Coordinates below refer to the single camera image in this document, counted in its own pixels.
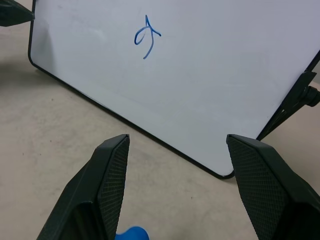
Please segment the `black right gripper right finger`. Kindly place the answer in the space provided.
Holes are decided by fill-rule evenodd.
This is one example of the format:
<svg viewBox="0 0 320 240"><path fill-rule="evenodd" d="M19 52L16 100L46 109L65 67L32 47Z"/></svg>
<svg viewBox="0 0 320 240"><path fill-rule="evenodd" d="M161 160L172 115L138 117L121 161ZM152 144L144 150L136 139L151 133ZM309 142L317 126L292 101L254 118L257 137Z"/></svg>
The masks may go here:
<svg viewBox="0 0 320 240"><path fill-rule="evenodd" d="M238 191L259 240L320 240L320 195L271 146L226 138Z"/></svg>

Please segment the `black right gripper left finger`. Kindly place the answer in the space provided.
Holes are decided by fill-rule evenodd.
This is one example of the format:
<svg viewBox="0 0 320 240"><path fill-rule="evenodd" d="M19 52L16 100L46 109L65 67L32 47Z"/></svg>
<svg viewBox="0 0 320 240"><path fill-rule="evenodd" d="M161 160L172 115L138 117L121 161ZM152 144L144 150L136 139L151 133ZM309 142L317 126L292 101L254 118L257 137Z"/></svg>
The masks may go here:
<svg viewBox="0 0 320 240"><path fill-rule="evenodd" d="M67 183L36 240L115 240L130 137L105 140Z"/></svg>

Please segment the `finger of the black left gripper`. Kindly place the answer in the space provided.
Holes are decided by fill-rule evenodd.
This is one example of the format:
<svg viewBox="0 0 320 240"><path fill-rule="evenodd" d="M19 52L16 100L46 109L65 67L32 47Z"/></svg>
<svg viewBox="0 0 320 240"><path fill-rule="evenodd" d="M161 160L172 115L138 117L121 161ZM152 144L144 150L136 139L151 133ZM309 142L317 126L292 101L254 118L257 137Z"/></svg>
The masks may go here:
<svg viewBox="0 0 320 240"><path fill-rule="evenodd" d="M0 27L20 25L34 19L34 13L15 0L0 0Z"/></svg>

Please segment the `blue eraser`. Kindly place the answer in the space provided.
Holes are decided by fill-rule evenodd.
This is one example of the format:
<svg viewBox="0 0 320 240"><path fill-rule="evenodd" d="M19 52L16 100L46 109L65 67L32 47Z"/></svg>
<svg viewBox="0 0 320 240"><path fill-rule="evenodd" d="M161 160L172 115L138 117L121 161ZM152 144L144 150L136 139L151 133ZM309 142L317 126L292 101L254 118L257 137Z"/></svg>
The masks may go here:
<svg viewBox="0 0 320 240"><path fill-rule="evenodd" d="M133 226L123 233L117 233L114 240L150 240L150 238L145 229Z"/></svg>

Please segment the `blue marker drawing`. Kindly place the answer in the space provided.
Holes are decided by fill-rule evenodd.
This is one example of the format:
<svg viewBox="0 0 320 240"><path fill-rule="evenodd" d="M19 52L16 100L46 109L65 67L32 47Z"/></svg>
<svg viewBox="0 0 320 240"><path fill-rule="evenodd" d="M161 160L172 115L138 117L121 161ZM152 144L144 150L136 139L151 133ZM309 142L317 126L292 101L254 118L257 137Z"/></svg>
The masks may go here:
<svg viewBox="0 0 320 240"><path fill-rule="evenodd" d="M160 32L158 32L152 27L149 17L146 14L144 27L140 28L134 35L134 44L136 46L140 45L147 34L149 34L150 36L150 45L149 45L148 51L145 53L143 57L143 60L146 60L147 57L150 55L151 51L153 50L153 47L155 44L155 35L157 35L158 37L162 36Z"/></svg>

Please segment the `white whiteboard with black frame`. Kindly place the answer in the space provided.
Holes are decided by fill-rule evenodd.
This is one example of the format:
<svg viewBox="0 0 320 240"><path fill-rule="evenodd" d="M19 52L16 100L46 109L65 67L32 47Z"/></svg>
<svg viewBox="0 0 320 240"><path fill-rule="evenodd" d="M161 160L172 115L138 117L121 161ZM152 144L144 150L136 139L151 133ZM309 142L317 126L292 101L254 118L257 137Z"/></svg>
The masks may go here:
<svg viewBox="0 0 320 240"><path fill-rule="evenodd" d="M320 51L320 0L33 0L30 62L217 177ZM148 15L154 35L134 44Z"/></svg>

